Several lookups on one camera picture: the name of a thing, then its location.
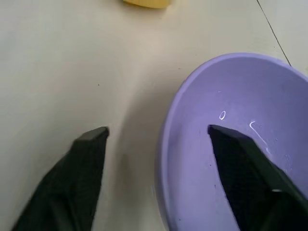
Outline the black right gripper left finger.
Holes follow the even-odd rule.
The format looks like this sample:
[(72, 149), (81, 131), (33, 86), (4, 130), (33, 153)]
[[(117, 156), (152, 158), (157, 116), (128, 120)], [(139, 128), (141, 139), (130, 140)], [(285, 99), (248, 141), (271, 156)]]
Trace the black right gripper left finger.
[(90, 231), (102, 185), (108, 127), (75, 139), (39, 182), (14, 231)]

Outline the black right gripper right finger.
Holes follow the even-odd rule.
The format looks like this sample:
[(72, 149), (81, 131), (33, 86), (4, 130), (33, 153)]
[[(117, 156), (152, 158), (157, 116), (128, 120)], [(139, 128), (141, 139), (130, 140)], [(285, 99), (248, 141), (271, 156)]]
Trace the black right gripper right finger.
[(292, 180), (236, 130), (209, 125), (219, 178), (242, 231), (306, 231), (308, 200)]

